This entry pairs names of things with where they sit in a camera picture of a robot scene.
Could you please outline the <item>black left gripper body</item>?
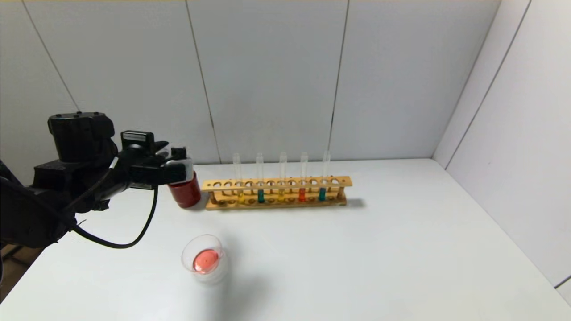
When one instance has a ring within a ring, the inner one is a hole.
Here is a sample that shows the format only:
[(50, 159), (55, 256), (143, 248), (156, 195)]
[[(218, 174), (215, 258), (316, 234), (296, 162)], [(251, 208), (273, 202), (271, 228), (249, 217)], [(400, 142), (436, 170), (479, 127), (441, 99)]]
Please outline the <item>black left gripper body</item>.
[(135, 165), (130, 168), (130, 185), (177, 185), (194, 179), (193, 163), (190, 158), (171, 158)]

